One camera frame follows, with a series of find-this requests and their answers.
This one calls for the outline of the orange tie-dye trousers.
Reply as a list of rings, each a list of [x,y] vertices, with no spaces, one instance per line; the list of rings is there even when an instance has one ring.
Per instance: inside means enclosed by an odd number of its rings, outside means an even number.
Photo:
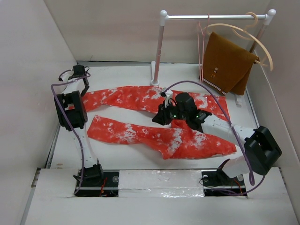
[[[155,114],[154,123],[160,125],[141,126],[95,115],[88,137],[105,143],[144,144],[163,159],[203,159],[236,152],[235,144],[191,129],[178,113],[168,115],[161,92],[159,87],[123,86],[86,93],[83,103],[88,112],[102,105],[145,111]]]

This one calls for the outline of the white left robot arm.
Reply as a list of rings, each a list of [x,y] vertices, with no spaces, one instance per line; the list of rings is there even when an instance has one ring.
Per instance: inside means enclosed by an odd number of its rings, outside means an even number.
[[[90,87],[88,77],[90,77],[88,69],[77,64],[59,76],[60,83],[52,84],[51,91],[59,123],[73,135],[80,155],[82,168],[75,179],[99,186],[104,182],[104,172],[99,160],[93,155],[88,139],[86,130],[88,116],[83,103],[83,97]]]

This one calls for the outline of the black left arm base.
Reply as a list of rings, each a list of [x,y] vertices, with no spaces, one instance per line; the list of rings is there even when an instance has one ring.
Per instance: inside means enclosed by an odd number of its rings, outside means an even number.
[[[76,180],[75,194],[77,197],[118,197],[119,196],[119,176],[120,172],[115,170],[104,170],[102,181],[84,181],[79,188],[79,178],[74,175]]]

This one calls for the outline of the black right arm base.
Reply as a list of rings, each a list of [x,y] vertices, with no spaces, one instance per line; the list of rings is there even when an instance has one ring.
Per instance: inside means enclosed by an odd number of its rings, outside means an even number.
[[[228,161],[224,161],[217,169],[201,170],[199,183],[203,186],[204,196],[248,196],[242,174],[229,178],[222,171]]]

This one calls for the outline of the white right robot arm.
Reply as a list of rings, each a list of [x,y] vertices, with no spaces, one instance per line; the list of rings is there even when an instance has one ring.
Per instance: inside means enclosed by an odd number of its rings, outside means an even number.
[[[282,151],[271,132],[264,126],[248,128],[232,124],[229,117],[224,120],[212,113],[197,108],[194,99],[187,93],[160,92],[164,98],[158,106],[153,122],[168,125],[173,120],[182,120],[195,131],[213,135],[239,146],[242,156],[225,161],[217,172],[219,183],[226,185],[240,174],[249,174],[254,185],[254,174],[265,176],[282,155]]]

